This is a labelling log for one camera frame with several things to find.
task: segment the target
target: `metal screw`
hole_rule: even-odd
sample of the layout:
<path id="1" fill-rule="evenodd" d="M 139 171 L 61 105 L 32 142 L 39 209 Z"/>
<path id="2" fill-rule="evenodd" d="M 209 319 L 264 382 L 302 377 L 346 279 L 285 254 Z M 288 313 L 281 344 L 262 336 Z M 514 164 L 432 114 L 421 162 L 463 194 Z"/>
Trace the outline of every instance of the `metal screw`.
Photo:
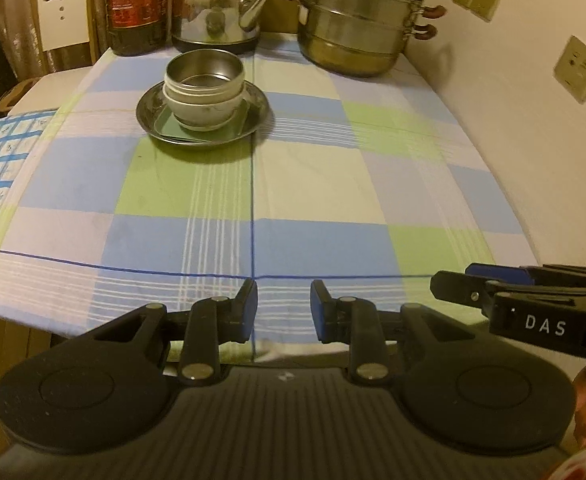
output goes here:
<path id="1" fill-rule="evenodd" d="M 388 375 L 388 368 L 381 363 L 364 363 L 355 371 L 361 378 L 369 381 L 384 379 Z"/>
<path id="2" fill-rule="evenodd" d="M 208 379 L 215 370 L 206 363 L 192 363 L 182 368 L 182 375 L 187 379 Z"/>

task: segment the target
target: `metal bowl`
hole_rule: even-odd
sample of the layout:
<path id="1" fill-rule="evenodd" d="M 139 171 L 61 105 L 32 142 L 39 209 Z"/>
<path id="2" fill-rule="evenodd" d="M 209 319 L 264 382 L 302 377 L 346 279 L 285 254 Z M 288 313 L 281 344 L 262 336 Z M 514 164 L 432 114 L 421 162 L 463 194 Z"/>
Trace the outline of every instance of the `metal bowl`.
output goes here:
<path id="1" fill-rule="evenodd" d="M 171 59 L 164 74 L 166 86 L 174 98 L 192 104 L 222 102 L 238 95 L 244 85 L 244 65 L 235 55 L 225 50 L 201 48 Z"/>

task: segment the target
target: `bowl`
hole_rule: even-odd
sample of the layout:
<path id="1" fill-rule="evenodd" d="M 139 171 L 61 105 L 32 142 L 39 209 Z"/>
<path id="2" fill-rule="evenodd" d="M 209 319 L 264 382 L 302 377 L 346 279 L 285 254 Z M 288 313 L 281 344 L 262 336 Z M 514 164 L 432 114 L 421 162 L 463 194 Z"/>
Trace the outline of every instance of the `bowl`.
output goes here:
<path id="1" fill-rule="evenodd" d="M 187 128 L 198 132 L 215 130 L 227 124 L 233 118 L 233 114 L 244 98 L 244 92 L 241 91 L 230 99 L 219 103 L 183 103 L 172 98 L 167 92 L 166 83 L 163 87 L 163 93 L 166 105 L 173 112 L 175 118 Z"/>
<path id="2" fill-rule="evenodd" d="M 165 94 L 189 104 L 230 100 L 244 87 L 244 65 L 226 50 L 200 48 L 169 61 L 164 73 Z"/>

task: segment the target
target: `soy sauce bottle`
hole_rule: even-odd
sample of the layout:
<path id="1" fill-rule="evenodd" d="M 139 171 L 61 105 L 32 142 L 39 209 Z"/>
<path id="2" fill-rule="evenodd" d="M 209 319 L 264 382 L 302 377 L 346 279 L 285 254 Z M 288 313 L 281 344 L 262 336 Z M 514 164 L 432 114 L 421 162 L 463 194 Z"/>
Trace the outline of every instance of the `soy sauce bottle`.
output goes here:
<path id="1" fill-rule="evenodd" d="M 166 0 L 106 0 L 108 43 L 118 56 L 138 56 L 166 42 Z"/>

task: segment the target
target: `yellow square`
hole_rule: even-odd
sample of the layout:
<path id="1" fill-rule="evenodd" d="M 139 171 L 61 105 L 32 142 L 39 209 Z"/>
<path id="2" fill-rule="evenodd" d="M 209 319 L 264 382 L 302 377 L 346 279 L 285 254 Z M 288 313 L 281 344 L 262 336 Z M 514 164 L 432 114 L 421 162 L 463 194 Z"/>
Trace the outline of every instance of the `yellow square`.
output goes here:
<path id="1" fill-rule="evenodd" d="M 255 162 L 256 219 L 386 223 L 359 150 L 267 140 Z"/>
<path id="2" fill-rule="evenodd" d="M 254 83 L 264 92 L 339 99 L 329 75 L 315 65 L 254 59 Z"/>

